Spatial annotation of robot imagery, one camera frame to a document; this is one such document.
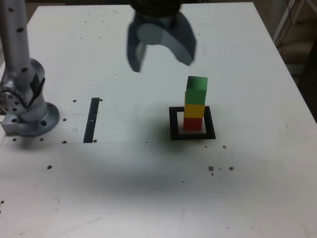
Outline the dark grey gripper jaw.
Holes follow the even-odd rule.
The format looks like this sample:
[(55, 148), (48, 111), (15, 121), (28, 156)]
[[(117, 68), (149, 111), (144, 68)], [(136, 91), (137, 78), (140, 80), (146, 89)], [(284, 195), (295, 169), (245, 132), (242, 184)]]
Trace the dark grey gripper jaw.
[(141, 42), (137, 31), (143, 24), (141, 14), (135, 13), (132, 22), (128, 27), (127, 37), (127, 58), (130, 67), (134, 72), (140, 72), (147, 45)]

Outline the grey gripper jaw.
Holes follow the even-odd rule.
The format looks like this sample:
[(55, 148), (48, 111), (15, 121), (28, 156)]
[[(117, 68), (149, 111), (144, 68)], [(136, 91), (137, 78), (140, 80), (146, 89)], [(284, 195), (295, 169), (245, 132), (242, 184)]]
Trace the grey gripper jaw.
[(179, 62), (190, 65), (195, 57), (196, 38), (183, 13), (177, 12), (175, 16), (177, 20), (175, 27), (160, 27), (143, 23), (137, 34), (142, 43), (164, 46), (174, 54)]

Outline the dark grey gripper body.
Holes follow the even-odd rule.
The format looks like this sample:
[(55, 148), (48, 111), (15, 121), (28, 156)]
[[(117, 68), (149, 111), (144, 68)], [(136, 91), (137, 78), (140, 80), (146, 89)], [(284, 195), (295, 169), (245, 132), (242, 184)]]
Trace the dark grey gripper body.
[(152, 17), (136, 12), (135, 19), (138, 19), (142, 23), (155, 24), (159, 25), (160, 27), (175, 27), (177, 23), (175, 15), (168, 17)]

